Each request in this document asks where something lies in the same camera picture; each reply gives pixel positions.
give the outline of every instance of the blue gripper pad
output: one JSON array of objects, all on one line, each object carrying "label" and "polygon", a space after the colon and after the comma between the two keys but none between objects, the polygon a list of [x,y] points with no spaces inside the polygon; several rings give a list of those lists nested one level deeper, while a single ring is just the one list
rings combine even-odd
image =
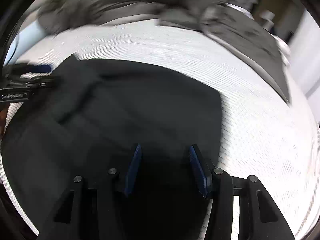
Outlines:
[{"label": "blue gripper pad", "polygon": [[141,152],[141,146],[138,144],[138,146],[135,149],[132,161],[129,165],[128,172],[125,176],[125,187],[124,187],[124,194],[126,197],[128,197],[134,187],[134,183],[136,181],[137,173],[139,170],[140,162],[141,162],[142,152]]},{"label": "blue gripper pad", "polygon": [[206,198],[212,191],[212,174],[197,145],[189,147],[189,159],[199,192]]}]

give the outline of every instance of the black cloth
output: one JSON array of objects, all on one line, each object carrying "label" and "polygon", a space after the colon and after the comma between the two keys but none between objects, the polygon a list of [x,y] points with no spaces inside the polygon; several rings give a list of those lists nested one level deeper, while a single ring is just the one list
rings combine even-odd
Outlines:
[{"label": "black cloth", "polygon": [[3,139],[5,172],[34,225],[41,231],[70,178],[81,175],[90,187],[112,168],[111,159],[125,160],[140,143],[136,193],[123,211],[127,231],[196,239],[208,203],[196,189],[187,149],[198,144],[217,164],[219,93],[181,73],[132,61],[71,56],[53,75],[61,85],[24,103]]}]

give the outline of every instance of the bed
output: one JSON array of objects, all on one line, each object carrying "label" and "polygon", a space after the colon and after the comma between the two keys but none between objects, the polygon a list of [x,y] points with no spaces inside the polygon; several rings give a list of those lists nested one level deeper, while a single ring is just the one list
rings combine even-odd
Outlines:
[{"label": "bed", "polygon": [[[254,174],[269,191],[296,239],[302,239],[320,214],[319,126],[307,100],[284,68],[290,104],[251,67],[201,33],[159,26],[145,20],[118,26],[83,26],[44,38],[18,61],[57,67],[78,59],[111,58],[160,65],[218,90],[223,120],[218,166],[232,176]],[[7,122],[21,103],[11,104]],[[0,177],[20,215],[39,231],[20,207],[0,157]],[[210,214],[199,232],[203,239]],[[237,239],[239,203],[234,202],[232,239]]]}]

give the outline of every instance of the white textured surface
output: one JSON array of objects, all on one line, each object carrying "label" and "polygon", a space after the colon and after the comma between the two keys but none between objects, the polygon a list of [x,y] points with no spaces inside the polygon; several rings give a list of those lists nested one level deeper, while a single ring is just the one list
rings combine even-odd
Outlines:
[{"label": "white textured surface", "polygon": [[[194,31],[156,26],[155,21],[66,31],[45,38],[20,59],[58,66],[76,53],[78,59],[139,61],[179,71],[217,89],[223,100],[218,166],[232,176],[256,175],[296,239],[301,239],[319,217],[319,127],[287,69],[290,106],[248,65],[214,41]],[[10,106],[8,119],[17,107]],[[1,159],[0,169],[11,200],[22,213],[10,191]],[[234,240],[238,221],[236,202]]]}]

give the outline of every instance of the white cloth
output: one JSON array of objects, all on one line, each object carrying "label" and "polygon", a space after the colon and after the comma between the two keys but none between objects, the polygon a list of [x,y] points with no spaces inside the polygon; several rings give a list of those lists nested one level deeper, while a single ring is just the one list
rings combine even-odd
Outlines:
[{"label": "white cloth", "polygon": [[[112,58],[160,65],[218,90],[223,106],[218,166],[232,176],[256,175],[296,239],[315,225],[320,213],[319,127],[286,68],[290,106],[222,46],[195,31],[158,26],[156,20],[65,31],[46,37],[20,60],[58,66],[73,53],[78,59]],[[8,121],[18,106],[10,106]],[[4,171],[0,159],[1,179],[21,214]],[[238,226],[239,208],[235,203],[234,240]]]}]

